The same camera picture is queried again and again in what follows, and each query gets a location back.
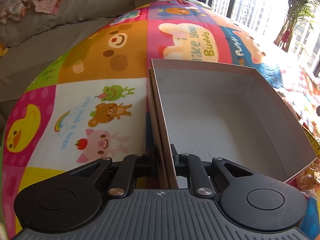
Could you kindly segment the pink cardboard box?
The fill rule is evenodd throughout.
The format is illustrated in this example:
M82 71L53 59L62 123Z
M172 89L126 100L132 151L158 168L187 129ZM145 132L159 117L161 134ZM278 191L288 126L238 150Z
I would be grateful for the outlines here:
M178 188L173 150L225 158L283 182L316 159L289 107L253 68L153 59L148 102L166 187Z

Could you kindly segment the pink floral baby clothes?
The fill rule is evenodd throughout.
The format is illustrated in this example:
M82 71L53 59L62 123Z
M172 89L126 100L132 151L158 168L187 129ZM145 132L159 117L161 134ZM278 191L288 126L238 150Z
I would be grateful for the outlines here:
M49 15L56 15L62 0L10 0L1 3L1 24L6 24L8 20L20 22L28 9L35 12Z

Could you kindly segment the colourful cartoon play mat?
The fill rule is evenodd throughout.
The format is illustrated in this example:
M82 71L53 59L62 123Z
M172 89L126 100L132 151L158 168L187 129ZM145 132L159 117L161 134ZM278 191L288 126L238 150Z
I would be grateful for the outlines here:
M317 212L302 189L310 165L283 182L189 153L189 172L176 172L178 188L165 186L148 102L153 59L253 68L284 102L292 81L279 68L288 64L283 51L265 50L211 10L169 0L120 16L42 71L10 114L1 149L1 239L315 235L317 218L310 231L298 228ZM136 155L150 144L155 166L136 168Z

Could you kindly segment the potted green palm plant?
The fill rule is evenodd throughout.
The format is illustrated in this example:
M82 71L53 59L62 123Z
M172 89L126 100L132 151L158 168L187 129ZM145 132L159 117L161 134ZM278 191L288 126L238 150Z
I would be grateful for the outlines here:
M319 7L319 0L287 0L288 10L285 21L274 44L288 52L293 33L298 23L310 22L314 18L314 10Z

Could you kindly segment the yellow duck toy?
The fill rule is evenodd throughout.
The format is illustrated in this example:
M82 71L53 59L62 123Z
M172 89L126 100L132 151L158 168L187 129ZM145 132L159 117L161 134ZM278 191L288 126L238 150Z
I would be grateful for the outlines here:
M6 55L8 53L8 50L9 49L3 43L0 43L0 57Z

